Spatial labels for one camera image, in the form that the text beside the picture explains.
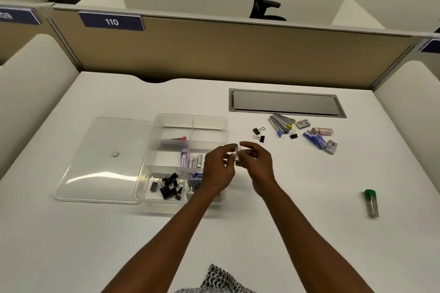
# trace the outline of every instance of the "binder clip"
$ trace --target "binder clip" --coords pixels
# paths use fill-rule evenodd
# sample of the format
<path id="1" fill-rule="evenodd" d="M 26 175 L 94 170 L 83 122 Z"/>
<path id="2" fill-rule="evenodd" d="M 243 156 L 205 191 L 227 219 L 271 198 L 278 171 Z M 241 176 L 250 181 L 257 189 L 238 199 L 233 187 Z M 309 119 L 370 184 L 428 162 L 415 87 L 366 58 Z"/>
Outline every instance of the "binder clip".
<path id="1" fill-rule="evenodd" d="M 255 128 L 255 129 L 252 129 L 252 131 L 253 131 L 253 133 L 255 133 L 255 135 L 257 136 L 257 135 L 259 135 L 260 134 L 260 131 L 264 131 L 266 128 L 263 126 L 261 129 L 257 129 L 257 128 Z"/>
<path id="2" fill-rule="evenodd" d="M 289 135 L 290 135 L 290 136 L 289 136 L 290 139 L 298 138 L 297 132 L 296 132 L 295 130 L 290 131 L 290 132 L 289 132 Z"/>
<path id="3" fill-rule="evenodd" d="M 258 139 L 260 141 L 260 143 L 264 143 L 264 136 L 260 136 L 260 137 L 252 136 L 252 138 L 253 139 Z"/>

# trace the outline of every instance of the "office chair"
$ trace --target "office chair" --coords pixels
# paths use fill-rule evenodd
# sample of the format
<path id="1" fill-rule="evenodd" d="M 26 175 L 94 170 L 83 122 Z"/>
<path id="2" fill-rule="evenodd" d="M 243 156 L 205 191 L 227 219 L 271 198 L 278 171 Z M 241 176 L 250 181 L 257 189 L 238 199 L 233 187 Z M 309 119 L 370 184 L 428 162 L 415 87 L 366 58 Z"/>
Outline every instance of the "office chair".
<path id="1" fill-rule="evenodd" d="M 253 0 L 253 8 L 249 18 L 286 21 L 285 18 L 276 15 L 264 15 L 269 7 L 279 8 L 281 3 L 271 0 Z"/>

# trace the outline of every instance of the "white desk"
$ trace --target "white desk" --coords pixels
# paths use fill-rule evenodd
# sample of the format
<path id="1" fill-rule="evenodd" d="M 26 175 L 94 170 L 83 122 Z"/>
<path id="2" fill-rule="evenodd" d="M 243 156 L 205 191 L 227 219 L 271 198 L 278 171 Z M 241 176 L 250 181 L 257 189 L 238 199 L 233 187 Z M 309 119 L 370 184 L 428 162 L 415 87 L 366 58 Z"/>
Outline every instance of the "white desk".
<path id="1" fill-rule="evenodd" d="M 331 156 L 305 138 L 279 139 L 267 114 L 228 111 L 228 88 L 337 94 L 348 118 L 330 127 Z M 194 105 L 198 95 L 199 106 Z M 370 91 L 178 79 L 149 84 L 83 72 L 0 182 L 0 291 L 99 292 L 163 227 L 143 205 L 58 202 L 53 192 L 91 121 L 158 113 L 224 116 L 229 141 L 266 127 L 275 175 L 299 208 L 376 292 L 438 292 L 440 196 Z M 264 203 L 237 168 L 219 218 L 198 227 L 170 291 L 201 284 L 210 263 L 257 292 L 304 292 Z M 377 191 L 371 220 L 360 192 Z"/>

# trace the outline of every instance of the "clear plastic lid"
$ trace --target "clear plastic lid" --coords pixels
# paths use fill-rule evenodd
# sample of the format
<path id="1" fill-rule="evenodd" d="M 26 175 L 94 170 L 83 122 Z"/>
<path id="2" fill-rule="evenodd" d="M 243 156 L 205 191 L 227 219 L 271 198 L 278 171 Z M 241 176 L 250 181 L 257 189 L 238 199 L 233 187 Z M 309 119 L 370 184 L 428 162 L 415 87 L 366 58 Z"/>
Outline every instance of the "clear plastic lid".
<path id="1" fill-rule="evenodd" d="M 153 122 L 97 118 L 55 190 L 60 201 L 138 204 L 136 182 Z"/>

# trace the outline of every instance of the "beige partition panel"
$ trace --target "beige partition panel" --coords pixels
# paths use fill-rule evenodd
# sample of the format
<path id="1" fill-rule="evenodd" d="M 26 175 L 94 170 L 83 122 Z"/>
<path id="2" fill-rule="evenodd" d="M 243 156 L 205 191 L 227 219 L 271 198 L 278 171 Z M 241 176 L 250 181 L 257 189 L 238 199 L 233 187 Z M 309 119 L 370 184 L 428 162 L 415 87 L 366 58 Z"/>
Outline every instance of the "beige partition panel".
<path id="1" fill-rule="evenodd" d="M 142 16 L 145 31 L 85 27 L 77 10 L 47 10 L 88 71 L 369 89 L 420 41 L 287 24 Z"/>
<path id="2" fill-rule="evenodd" d="M 31 8 L 32 12 L 41 23 L 41 26 L 31 24 L 15 24 L 0 22 L 0 65 L 4 64 L 9 58 L 11 58 L 16 52 L 18 52 L 23 46 L 25 46 L 35 35 L 47 34 L 52 36 L 64 53 L 73 62 L 73 58 L 67 51 L 66 47 L 58 37 L 55 30 L 49 24 L 44 10 L 39 4 L 27 4 L 27 3 L 14 3 L 5 4 L 1 3 L 2 7 L 17 7 L 17 8 Z"/>

